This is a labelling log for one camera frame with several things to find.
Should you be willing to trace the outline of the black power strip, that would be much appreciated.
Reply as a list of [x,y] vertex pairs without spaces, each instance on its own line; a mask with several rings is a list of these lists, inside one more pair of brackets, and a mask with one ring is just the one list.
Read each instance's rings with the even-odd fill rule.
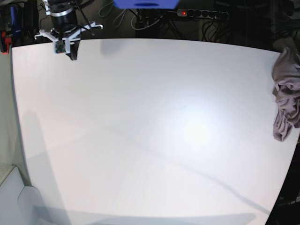
[[199,9],[177,9],[177,16],[187,18],[200,18],[200,19],[212,19],[212,20],[227,20],[229,14],[222,11],[211,10],[199,10]]

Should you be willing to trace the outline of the mauve t-shirt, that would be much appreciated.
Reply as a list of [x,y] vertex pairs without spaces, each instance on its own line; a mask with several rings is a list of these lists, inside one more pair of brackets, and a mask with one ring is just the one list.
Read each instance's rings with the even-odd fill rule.
[[300,54],[285,47],[273,67],[272,78],[278,109],[273,135],[283,142],[292,128],[300,127]]

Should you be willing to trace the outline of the red and black clamp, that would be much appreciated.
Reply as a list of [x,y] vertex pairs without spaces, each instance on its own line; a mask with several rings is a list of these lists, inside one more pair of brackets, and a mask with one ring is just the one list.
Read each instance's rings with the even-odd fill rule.
[[13,36],[16,35],[17,13],[14,6],[10,7],[11,29],[0,31],[0,51],[2,54],[9,54],[10,46],[13,42]]

